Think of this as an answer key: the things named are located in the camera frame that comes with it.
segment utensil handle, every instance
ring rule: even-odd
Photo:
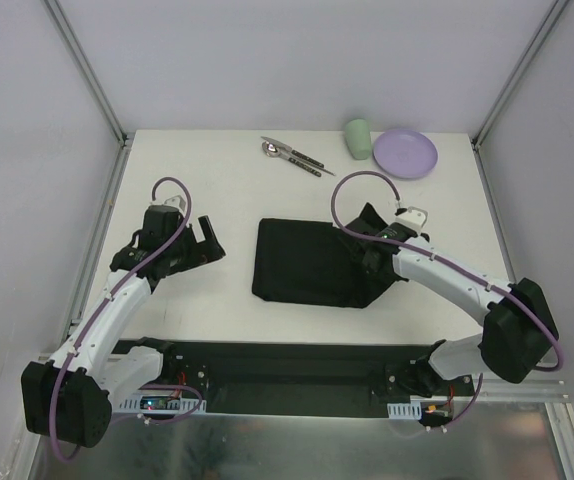
[[[320,162],[317,162],[317,161],[314,160],[313,158],[308,157],[308,156],[305,155],[304,153],[300,153],[300,152],[297,151],[297,150],[292,150],[292,151],[291,151],[291,154],[292,154],[294,157],[298,157],[298,158],[300,158],[301,160],[305,160],[306,162],[311,163],[314,167],[325,168],[325,165],[324,165],[324,164],[322,164],[322,163],[320,163]]]
[[[312,175],[316,175],[317,177],[322,177],[323,174],[320,173],[318,170],[314,170],[313,168],[311,168],[309,165],[305,165],[303,162],[296,160],[295,158],[292,157],[288,157],[286,159],[289,163],[293,163],[294,165],[296,165],[297,167],[302,168],[303,170],[307,170],[309,173],[311,173]]]

